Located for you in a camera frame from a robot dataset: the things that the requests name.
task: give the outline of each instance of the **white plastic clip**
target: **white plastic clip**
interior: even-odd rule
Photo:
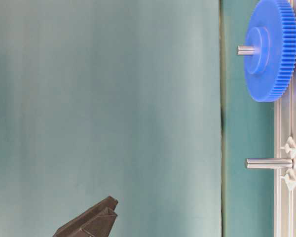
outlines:
[[[294,190],[294,188],[296,187],[296,176],[293,169],[288,169],[286,171],[286,174],[281,176],[281,179],[285,180],[285,183],[289,191]]]
[[[291,159],[296,156],[296,143],[292,137],[287,139],[286,144],[281,147],[281,150],[285,150],[286,154],[289,154]]]

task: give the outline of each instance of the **gear teeth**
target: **gear teeth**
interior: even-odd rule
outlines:
[[[286,0],[277,0],[283,28],[283,49],[277,80],[265,101],[279,99],[290,84],[296,63],[296,16]]]

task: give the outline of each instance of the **metal shaft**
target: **metal shaft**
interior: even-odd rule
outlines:
[[[245,160],[245,167],[247,169],[292,168],[293,160],[286,159],[286,158],[267,158],[267,159],[251,158],[251,159]]]
[[[253,46],[238,46],[237,55],[253,55],[255,48]]]

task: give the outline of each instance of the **wall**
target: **wall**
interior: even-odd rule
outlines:
[[[255,102],[236,55],[257,0],[221,1],[223,236],[273,236],[272,170],[246,170],[245,158],[274,157],[273,103]]]
[[[218,45],[217,1],[0,0],[0,237],[221,236]]]

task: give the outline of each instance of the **teal backdrop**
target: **teal backdrop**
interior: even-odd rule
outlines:
[[[232,17],[230,44],[247,17]],[[242,161],[271,151],[271,122],[231,59],[233,230],[261,218],[254,190],[271,175]],[[219,68],[218,1],[0,0],[0,237],[51,237],[108,195],[112,237],[220,237]]]
[[[273,171],[246,170],[244,159],[274,157],[274,105],[251,99],[236,56],[257,2],[221,0],[224,237],[273,236]]]

